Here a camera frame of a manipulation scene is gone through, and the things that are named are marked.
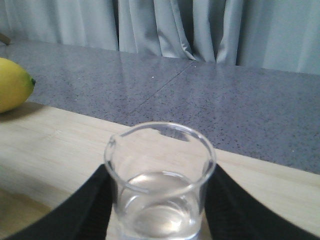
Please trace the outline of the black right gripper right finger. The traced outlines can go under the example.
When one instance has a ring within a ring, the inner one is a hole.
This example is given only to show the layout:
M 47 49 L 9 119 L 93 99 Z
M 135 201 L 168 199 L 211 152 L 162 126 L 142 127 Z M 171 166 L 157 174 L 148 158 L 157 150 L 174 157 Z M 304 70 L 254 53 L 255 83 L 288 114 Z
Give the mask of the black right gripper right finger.
M 219 165 L 207 182 L 205 215 L 214 240 L 317 240 L 264 206 Z

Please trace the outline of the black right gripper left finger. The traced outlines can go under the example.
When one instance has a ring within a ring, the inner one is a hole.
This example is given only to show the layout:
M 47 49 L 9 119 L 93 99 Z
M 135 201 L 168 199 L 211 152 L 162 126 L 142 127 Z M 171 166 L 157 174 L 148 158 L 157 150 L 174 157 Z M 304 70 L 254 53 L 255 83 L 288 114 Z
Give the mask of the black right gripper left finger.
M 67 200 L 7 240 L 105 240 L 113 205 L 111 177 L 100 165 Z

